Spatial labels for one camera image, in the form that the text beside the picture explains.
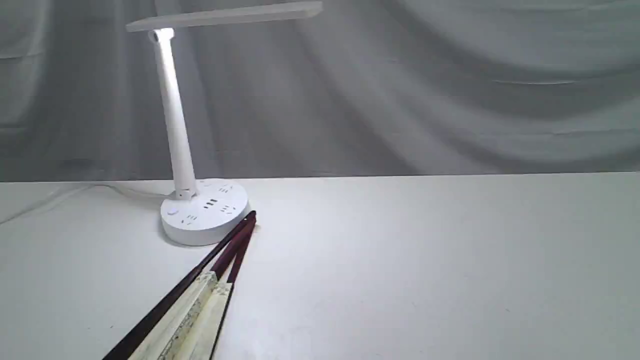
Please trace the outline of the folding paper fan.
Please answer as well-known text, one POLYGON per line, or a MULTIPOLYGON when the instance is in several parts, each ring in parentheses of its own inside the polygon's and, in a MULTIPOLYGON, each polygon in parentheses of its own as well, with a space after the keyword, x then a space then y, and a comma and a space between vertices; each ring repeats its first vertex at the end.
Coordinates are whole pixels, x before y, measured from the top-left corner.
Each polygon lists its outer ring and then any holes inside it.
POLYGON ((212 359, 256 221, 250 210, 105 359, 212 359))

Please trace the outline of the white desk lamp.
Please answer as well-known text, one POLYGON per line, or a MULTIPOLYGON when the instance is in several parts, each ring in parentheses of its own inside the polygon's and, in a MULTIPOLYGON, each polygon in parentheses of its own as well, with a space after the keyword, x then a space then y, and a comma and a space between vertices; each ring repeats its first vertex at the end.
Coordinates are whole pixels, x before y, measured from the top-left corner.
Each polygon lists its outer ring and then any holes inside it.
POLYGON ((295 1, 167 14, 126 25, 130 33, 146 33, 154 50, 174 183, 174 191, 162 201, 159 213, 172 242, 190 247, 219 244, 250 210, 248 193, 237 182, 198 180, 195 176, 173 56, 176 29, 307 19, 322 11, 320 0, 295 1))

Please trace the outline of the grey backdrop cloth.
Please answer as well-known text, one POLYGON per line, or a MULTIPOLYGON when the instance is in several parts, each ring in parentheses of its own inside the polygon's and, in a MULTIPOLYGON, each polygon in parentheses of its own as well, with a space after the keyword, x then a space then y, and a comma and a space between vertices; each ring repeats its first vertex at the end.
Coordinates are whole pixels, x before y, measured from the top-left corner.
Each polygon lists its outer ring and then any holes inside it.
MULTIPOLYGON (((133 21, 262 0, 3 0, 2 182, 170 180, 133 21)), ((325 0, 177 29, 196 177, 639 170, 637 0, 325 0)))

